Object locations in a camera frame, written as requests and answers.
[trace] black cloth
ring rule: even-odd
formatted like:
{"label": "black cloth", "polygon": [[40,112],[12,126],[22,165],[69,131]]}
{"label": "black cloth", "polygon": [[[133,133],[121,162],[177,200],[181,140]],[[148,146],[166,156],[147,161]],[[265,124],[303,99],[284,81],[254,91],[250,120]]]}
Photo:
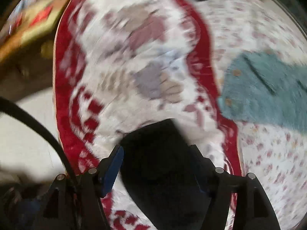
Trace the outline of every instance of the black cloth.
{"label": "black cloth", "polygon": [[188,145],[170,119],[125,136],[123,183],[158,230],[200,229],[210,198],[199,190]]}

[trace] silver bolt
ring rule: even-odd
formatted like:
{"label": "silver bolt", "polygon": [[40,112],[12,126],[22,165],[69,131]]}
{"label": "silver bolt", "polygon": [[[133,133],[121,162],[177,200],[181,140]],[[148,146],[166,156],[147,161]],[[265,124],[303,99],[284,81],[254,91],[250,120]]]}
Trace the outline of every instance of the silver bolt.
{"label": "silver bolt", "polygon": [[59,175],[56,177],[56,179],[59,180],[59,181],[63,180],[64,178],[65,178],[65,175],[64,175],[64,174],[59,174]]}
{"label": "silver bolt", "polygon": [[250,179],[255,179],[255,178],[256,178],[256,176],[255,176],[254,173],[248,173],[248,177],[249,177]]}
{"label": "silver bolt", "polygon": [[89,174],[95,174],[97,172],[97,169],[96,168],[90,168],[88,170]]}
{"label": "silver bolt", "polygon": [[217,167],[217,168],[215,168],[215,172],[219,173],[219,174],[222,174],[222,173],[224,173],[224,169],[221,168],[221,167]]}

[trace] black cable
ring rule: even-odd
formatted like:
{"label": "black cable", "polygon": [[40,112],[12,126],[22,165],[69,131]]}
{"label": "black cable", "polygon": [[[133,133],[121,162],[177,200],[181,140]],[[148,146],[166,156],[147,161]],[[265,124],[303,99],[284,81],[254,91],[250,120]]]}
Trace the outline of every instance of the black cable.
{"label": "black cable", "polygon": [[53,149],[59,155],[62,163],[64,164],[68,175],[73,181],[75,190],[77,191],[78,181],[76,175],[67,159],[67,156],[64,153],[64,150],[62,149],[59,142],[54,138],[54,136],[30,114],[28,114],[19,106],[17,106],[16,104],[10,102],[9,100],[3,97],[0,97],[0,112],[4,112],[5,114],[24,123],[26,126],[28,126],[32,130],[34,130],[37,134],[39,134],[42,138],[44,138],[53,147]]}

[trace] teal garment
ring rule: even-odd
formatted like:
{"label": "teal garment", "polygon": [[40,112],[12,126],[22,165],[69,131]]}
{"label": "teal garment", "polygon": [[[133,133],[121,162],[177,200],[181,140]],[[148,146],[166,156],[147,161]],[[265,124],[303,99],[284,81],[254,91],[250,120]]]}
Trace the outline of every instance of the teal garment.
{"label": "teal garment", "polygon": [[307,132],[307,66],[286,65],[275,54],[244,52],[225,74],[218,98],[231,120]]}

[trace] teal cloth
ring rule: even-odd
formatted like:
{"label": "teal cloth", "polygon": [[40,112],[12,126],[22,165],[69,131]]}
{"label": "teal cloth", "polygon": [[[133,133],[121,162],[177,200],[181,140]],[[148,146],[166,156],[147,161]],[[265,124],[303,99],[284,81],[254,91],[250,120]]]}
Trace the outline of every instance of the teal cloth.
{"label": "teal cloth", "polygon": [[287,65],[275,54],[244,52],[225,74],[218,98],[231,120],[307,132],[307,66]]}

